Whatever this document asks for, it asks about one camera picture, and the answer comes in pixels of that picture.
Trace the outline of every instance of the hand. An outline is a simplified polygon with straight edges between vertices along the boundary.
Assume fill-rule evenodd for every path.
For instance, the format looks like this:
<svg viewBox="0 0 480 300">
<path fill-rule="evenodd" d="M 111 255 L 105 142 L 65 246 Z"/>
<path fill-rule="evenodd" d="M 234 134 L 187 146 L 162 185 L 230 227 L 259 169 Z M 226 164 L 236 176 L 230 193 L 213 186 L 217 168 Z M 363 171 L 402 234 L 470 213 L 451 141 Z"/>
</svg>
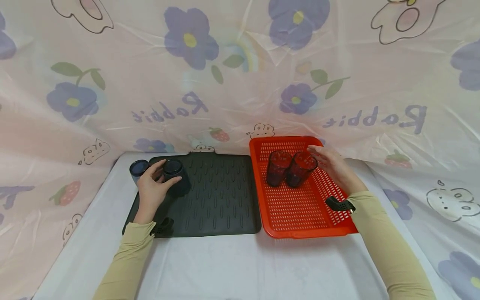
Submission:
<svg viewBox="0 0 480 300">
<path fill-rule="evenodd" d="M 343 189 L 348 196 L 355 192 L 368 191 L 365 184 L 337 151 L 315 145 L 308 146 L 307 150 L 317 158 L 319 167 L 327 172 L 333 181 Z"/>
<path fill-rule="evenodd" d="M 178 176 L 163 182 L 164 177 L 162 175 L 159 180 L 155 181 L 155 178 L 163 172 L 162 165 L 165 161 L 165 159 L 162 159 L 153 164 L 138 179 L 137 185 L 140 203 L 135 219 L 133 220 L 134 223 L 148 224 L 152 222 L 156 210 L 165 200 L 168 189 L 181 180 L 181 177 Z"/>
</svg>

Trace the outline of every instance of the plastic cup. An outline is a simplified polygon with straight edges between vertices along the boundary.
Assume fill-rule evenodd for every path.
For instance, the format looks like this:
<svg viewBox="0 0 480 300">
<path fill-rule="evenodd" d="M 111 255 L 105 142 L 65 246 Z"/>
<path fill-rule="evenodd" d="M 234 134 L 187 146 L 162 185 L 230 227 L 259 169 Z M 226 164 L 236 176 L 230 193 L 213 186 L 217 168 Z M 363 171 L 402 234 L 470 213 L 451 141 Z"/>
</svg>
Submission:
<svg viewBox="0 0 480 300">
<path fill-rule="evenodd" d="M 133 182 L 137 184 L 138 179 L 142 176 L 145 171 L 148 169 L 148 161 L 140 159 L 135 161 L 130 165 L 130 175 L 132 176 Z"/>
<path fill-rule="evenodd" d="M 167 193 L 172 197 L 182 197 L 192 188 L 188 174 L 183 167 L 183 164 L 178 159 L 169 159 L 165 162 L 163 165 L 163 176 L 165 177 L 165 181 L 177 176 L 182 177 L 179 182 L 175 183 L 168 190 Z"/>
<path fill-rule="evenodd" d="M 298 152 L 293 157 L 285 182 L 290 187 L 297 188 L 308 179 L 317 166 L 317 160 L 309 152 Z"/>
<path fill-rule="evenodd" d="M 279 186 L 285 178 L 291 162 L 292 156 L 285 151 L 270 153 L 267 167 L 267 183 L 273 187 Z"/>
</svg>

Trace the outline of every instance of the black drying mat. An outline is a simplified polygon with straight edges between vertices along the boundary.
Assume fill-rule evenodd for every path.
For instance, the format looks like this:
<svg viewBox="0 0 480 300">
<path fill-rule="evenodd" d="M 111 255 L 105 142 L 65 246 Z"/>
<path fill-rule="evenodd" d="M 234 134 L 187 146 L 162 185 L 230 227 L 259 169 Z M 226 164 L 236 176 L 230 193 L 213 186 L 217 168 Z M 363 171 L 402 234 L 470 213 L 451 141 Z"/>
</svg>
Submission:
<svg viewBox="0 0 480 300">
<path fill-rule="evenodd" d="M 203 237 L 258 233 L 262 228 L 252 159 L 244 155 L 198 152 L 176 158 L 186 168 L 192 189 L 181 198 L 167 195 L 155 213 L 152 230 L 156 238 Z M 132 222 L 139 196 L 133 202 L 123 227 Z"/>
</svg>

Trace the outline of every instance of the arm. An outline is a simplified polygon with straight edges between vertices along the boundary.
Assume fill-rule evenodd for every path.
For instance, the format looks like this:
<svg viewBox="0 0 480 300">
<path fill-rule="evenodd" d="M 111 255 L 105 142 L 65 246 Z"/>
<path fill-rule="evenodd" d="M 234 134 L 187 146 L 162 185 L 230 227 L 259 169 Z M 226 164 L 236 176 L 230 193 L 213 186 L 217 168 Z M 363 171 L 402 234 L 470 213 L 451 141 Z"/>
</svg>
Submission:
<svg viewBox="0 0 480 300">
<path fill-rule="evenodd" d="M 165 160 L 161 160 L 152 165 L 139 178 L 137 184 L 140 203 L 137 214 L 133 222 L 126 226 L 119 250 L 98 286 L 94 300 L 135 298 L 145 261 L 152 247 L 154 236 L 150 235 L 150 231 L 155 226 L 153 217 L 165 199 L 167 190 L 181 180 L 181 177 L 174 177 L 162 183 L 162 176 L 158 182 L 154 181 L 161 173 L 164 163 Z"/>
<path fill-rule="evenodd" d="M 390 300 L 433 300 L 435 294 L 417 257 L 395 228 L 377 197 L 331 149 L 309 146 L 335 183 L 355 206 L 353 223 L 387 288 Z"/>
<path fill-rule="evenodd" d="M 150 231 L 155 222 L 129 223 L 113 261 L 98 286 L 94 300 L 129 299 L 137 292 L 140 277 L 152 247 Z"/>
<path fill-rule="evenodd" d="M 435 299 L 417 257 L 395 228 L 377 197 L 369 191 L 348 198 L 355 206 L 353 223 L 361 234 L 391 300 Z"/>
</svg>

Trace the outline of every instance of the long sleeve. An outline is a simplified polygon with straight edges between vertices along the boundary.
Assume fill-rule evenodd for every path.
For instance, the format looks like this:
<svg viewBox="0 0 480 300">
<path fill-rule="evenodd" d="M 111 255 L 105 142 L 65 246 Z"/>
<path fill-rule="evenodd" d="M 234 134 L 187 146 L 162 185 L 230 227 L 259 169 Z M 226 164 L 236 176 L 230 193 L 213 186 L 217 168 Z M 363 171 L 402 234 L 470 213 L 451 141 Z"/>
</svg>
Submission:
<svg viewBox="0 0 480 300">
<path fill-rule="evenodd" d="M 129 223 L 113 261 L 98 286 L 94 300 L 133 300 L 140 283 L 153 236 L 155 222 L 145 225 Z"/>
<path fill-rule="evenodd" d="M 385 283 L 390 300 L 436 299 L 417 257 L 377 197 L 371 192 L 358 192 L 348 200 L 355 206 L 353 223 Z"/>
</svg>

